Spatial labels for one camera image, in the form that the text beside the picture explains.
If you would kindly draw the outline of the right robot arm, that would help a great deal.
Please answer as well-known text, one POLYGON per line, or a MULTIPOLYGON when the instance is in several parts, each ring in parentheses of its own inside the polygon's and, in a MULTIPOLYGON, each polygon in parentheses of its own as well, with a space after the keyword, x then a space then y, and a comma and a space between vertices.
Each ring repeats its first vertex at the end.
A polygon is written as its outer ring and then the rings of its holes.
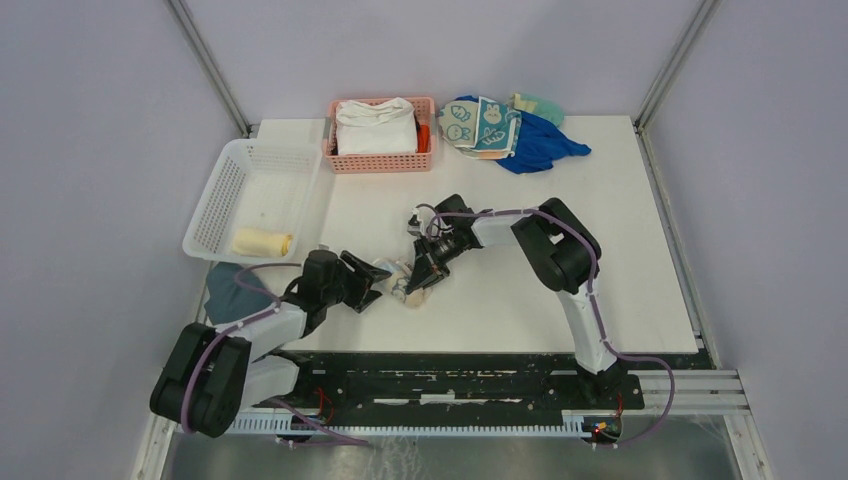
POLYGON ((537 279, 562 305, 574 340, 577 392, 591 408, 602 408, 618 393, 626 368, 608 346, 600 321, 595 282, 602 250, 597 240, 558 198, 536 208, 483 210, 468 208, 453 194, 423 222, 414 208, 407 222, 414 236, 412 264, 405 290, 411 294, 446 279, 448 264, 461 254, 493 246, 517 246, 537 279))

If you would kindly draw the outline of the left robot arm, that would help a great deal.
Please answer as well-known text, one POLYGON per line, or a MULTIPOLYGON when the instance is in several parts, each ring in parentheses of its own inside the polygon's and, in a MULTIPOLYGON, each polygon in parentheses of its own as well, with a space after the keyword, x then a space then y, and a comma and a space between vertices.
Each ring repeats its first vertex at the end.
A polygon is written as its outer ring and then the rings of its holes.
POLYGON ((293 407, 313 397, 313 378, 276 350, 311 334, 330 308, 360 313, 381 297, 376 284, 391 272, 348 251, 313 250, 282 295, 242 319, 212 327, 191 323, 180 332, 149 399, 150 411, 186 433, 216 438, 245 408, 279 396, 293 407))

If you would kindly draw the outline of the yellow duck towel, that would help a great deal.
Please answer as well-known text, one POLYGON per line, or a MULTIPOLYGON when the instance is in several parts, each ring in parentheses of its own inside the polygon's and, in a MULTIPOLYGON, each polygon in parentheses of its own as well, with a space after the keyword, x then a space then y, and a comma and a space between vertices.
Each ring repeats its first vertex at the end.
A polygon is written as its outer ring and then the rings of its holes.
POLYGON ((294 237, 256 228, 241 228, 236 231, 231 249, 243 256, 281 258, 289 253, 294 237))

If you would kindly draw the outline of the rabbit print towel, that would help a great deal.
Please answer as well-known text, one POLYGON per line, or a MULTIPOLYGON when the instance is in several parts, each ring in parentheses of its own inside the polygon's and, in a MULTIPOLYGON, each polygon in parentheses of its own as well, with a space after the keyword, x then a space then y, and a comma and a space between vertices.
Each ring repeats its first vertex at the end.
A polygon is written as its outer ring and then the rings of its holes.
POLYGON ((378 258, 372 262, 372 265, 390 273, 388 279, 376 284, 377 290, 381 293, 391 296, 404 306, 412 309, 421 307, 429 298, 430 288, 419 288, 411 293, 406 292, 407 284, 411 278, 411 269, 403 260, 378 258))

